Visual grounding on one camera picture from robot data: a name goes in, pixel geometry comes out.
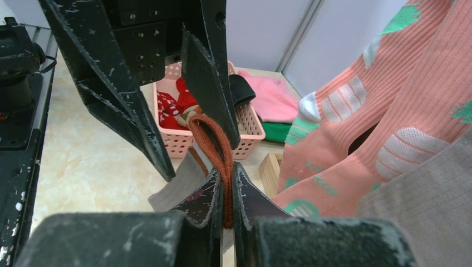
wooden box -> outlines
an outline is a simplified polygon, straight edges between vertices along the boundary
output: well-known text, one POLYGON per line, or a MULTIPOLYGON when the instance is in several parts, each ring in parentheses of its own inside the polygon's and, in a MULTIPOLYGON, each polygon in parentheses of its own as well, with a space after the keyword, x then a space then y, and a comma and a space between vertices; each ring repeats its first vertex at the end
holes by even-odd
POLYGON ((269 153, 259 165, 260 179, 268 197, 277 194, 281 162, 282 154, 269 153))

brown cord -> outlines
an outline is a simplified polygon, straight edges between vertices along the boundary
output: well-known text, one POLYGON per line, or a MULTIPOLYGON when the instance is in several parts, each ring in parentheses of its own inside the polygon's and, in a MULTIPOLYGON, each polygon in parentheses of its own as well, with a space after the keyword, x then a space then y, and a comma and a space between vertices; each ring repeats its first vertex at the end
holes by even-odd
POLYGON ((231 229, 233 228, 233 188, 231 183, 231 175, 233 173, 233 154, 228 137, 223 132, 223 129, 213 119, 204 115, 194 115, 190 119, 188 126, 202 152, 221 173, 224 184, 223 223, 226 229, 231 229), (220 156, 217 147, 201 125, 206 125, 215 134, 217 142, 222 149, 223 158, 220 156))
POLYGON ((200 155, 198 155, 198 153, 195 151, 193 147, 189 147, 189 152, 194 158, 194 160, 196 161, 196 163, 198 163, 198 165, 200 166, 201 170, 203 171, 203 175, 207 177, 209 170, 206 168, 205 163, 203 163, 203 160, 200 158, 200 155))

pink patterned sock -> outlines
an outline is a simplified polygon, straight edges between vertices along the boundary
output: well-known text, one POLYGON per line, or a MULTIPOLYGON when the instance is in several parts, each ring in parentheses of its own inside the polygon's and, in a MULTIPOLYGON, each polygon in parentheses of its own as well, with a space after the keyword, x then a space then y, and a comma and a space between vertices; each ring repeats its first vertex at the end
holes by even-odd
POLYGON ((472 123, 472 2, 456 1, 389 110, 340 163, 274 197, 295 216, 354 216, 361 197, 459 138, 472 123))
POLYGON ((339 163, 377 124, 409 76, 451 0, 410 0, 348 69, 298 104, 278 192, 339 163))

countertop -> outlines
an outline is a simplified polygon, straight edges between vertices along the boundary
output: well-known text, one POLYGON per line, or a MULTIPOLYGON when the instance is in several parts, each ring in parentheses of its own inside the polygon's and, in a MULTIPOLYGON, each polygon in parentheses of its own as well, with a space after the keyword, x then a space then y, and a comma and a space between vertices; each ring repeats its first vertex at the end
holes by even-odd
MULTIPOLYGON (((57 59, 32 232, 45 217, 55 213, 152 212, 148 197, 166 182, 138 149, 89 114, 60 53, 57 59)), ((283 78, 277 72, 237 70, 283 78)), ((152 85, 141 90, 154 113, 152 85)), ((267 153, 282 151, 283 145, 263 141, 241 161, 259 189, 263 190, 260 163, 267 153)), ((175 169, 180 162, 172 159, 175 169)), ((228 251, 224 266, 233 266, 233 261, 234 254, 228 251)))

white pattern on sock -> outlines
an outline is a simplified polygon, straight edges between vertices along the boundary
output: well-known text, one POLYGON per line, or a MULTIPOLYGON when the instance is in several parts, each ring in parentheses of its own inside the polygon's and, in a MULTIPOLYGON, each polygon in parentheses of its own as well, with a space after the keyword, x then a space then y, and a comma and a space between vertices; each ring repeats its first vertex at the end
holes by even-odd
POLYGON ((414 127, 401 129, 397 132, 397 136, 403 141, 433 154, 437 154, 449 146, 448 142, 430 136, 414 127))
POLYGON ((336 114, 335 110, 330 104, 330 98, 326 97, 325 100, 321 102, 321 108, 323 109, 323 115, 330 123, 338 123, 341 122, 338 114, 336 114))
POLYGON ((302 98, 298 103, 298 112, 305 118, 308 118, 314 122, 320 122, 321 116, 319 115, 318 103, 316 102, 316 92, 310 93, 302 98))
POLYGON ((401 155, 405 160, 415 162, 425 162, 432 156, 431 153, 406 145, 395 135, 392 135, 387 142, 385 142, 384 147, 392 151, 393 154, 401 155))
POLYGON ((367 91, 355 76, 349 84, 341 86, 321 102, 323 114, 331 123, 344 121, 361 108, 366 97, 367 91))
POLYGON ((390 169, 397 171, 399 173, 404 173, 407 172, 414 167, 416 167, 418 164, 404 161, 400 157, 401 155, 394 155, 390 152, 388 152, 384 147, 380 149, 377 155, 378 159, 382 161, 387 167, 390 169))
POLYGON ((349 86, 351 86, 354 95, 356 95, 357 99, 359 99, 361 105, 363 105, 364 102, 366 102, 367 91, 364 88, 364 85, 362 85, 362 82, 359 77, 354 76, 349 82, 349 86))
POLYGON ((377 168, 378 174, 380 174, 380 176, 384 177, 385 179, 392 180, 393 178, 401 175, 401 173, 395 172, 387 168, 387 166, 381 163, 380 160, 375 161, 375 167, 377 168))
POLYGON ((391 180, 419 166, 448 145, 448 142, 417 128, 403 128, 390 136, 380 148, 375 166, 382 177, 391 180))
POLYGON ((361 107, 362 104, 360 103, 359 99, 357 99, 357 96, 352 91, 351 86, 343 85, 343 86, 341 86, 339 91, 340 91, 340 94, 346 100, 346 102, 347 102, 349 108, 351 109, 352 113, 359 110, 359 108, 361 107))
POLYGON ((375 61, 378 48, 380 47, 380 35, 375 37, 373 41, 364 49, 362 57, 364 58, 364 65, 369 68, 375 61))
POLYGON ((341 117, 341 120, 345 120, 351 117, 351 110, 348 106, 344 103, 344 100, 341 98, 341 95, 338 91, 333 92, 329 96, 331 105, 335 107, 337 114, 341 117))

